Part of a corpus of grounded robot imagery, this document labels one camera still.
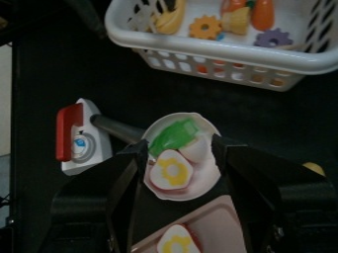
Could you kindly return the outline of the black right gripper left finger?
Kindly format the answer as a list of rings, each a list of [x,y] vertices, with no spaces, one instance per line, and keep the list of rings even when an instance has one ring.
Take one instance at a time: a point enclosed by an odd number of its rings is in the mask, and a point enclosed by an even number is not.
[[[148,144],[142,140],[57,191],[39,253],[131,253]]]

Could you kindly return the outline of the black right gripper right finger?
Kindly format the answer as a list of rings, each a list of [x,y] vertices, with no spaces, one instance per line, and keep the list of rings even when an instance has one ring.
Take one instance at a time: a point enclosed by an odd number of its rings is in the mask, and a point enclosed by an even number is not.
[[[338,253],[338,194],[305,166],[212,136],[247,253]]]

